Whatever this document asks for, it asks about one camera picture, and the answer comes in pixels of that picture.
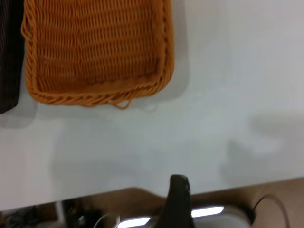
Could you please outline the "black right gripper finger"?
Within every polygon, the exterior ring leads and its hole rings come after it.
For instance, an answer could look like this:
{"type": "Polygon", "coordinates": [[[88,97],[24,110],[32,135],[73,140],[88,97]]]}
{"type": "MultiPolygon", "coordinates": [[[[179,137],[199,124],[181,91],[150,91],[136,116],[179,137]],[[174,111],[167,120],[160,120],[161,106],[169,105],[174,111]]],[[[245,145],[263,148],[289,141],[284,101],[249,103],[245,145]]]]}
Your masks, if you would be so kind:
{"type": "Polygon", "coordinates": [[[189,180],[184,175],[170,177],[169,192],[164,207],[158,217],[160,228],[192,228],[189,180]]]}

